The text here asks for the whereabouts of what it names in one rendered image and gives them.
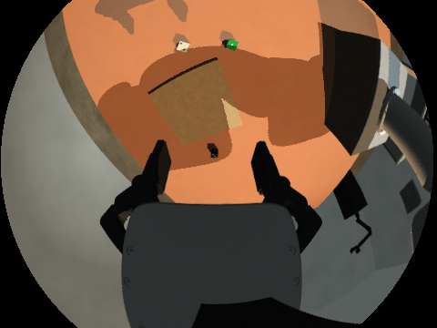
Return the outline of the green die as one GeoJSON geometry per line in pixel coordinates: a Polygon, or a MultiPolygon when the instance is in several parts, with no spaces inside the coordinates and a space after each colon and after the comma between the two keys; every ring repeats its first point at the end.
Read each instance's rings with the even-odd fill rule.
{"type": "Polygon", "coordinates": [[[238,44],[239,44],[239,42],[232,40],[232,39],[228,39],[227,44],[225,45],[225,48],[235,51],[238,44]]]}

